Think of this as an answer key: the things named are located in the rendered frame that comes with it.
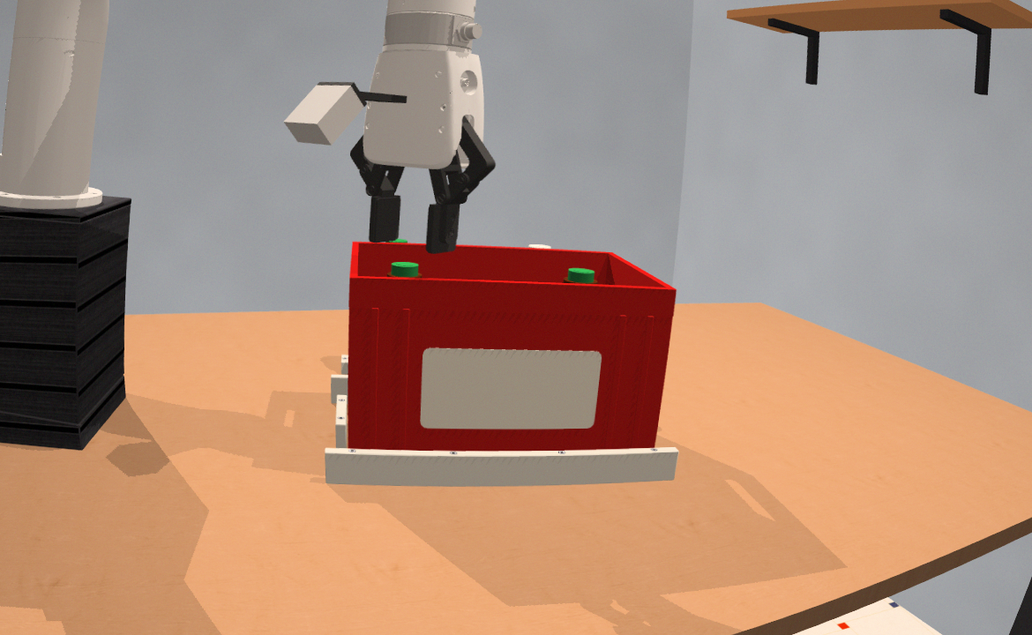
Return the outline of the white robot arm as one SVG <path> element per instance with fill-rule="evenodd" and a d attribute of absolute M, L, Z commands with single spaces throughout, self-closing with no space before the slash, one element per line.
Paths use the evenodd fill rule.
<path fill-rule="evenodd" d="M 472 49 L 476 0 L 388 0 L 384 44 Z M 19 0 L 5 98 L 0 207 L 94 207 L 90 157 L 109 0 Z M 318 83 L 285 124 L 297 142 L 333 145 L 366 101 L 407 96 Z"/>

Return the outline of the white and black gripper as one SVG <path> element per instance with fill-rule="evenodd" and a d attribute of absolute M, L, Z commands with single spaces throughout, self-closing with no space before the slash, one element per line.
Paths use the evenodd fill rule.
<path fill-rule="evenodd" d="M 404 168 L 428 168 L 436 204 L 429 205 L 426 251 L 455 250 L 460 204 L 496 167 L 483 144 L 479 56 L 465 47 L 385 45 L 370 93 L 407 96 L 407 103 L 368 101 L 362 139 L 350 152 L 372 196 L 370 243 L 398 240 L 400 176 Z"/>

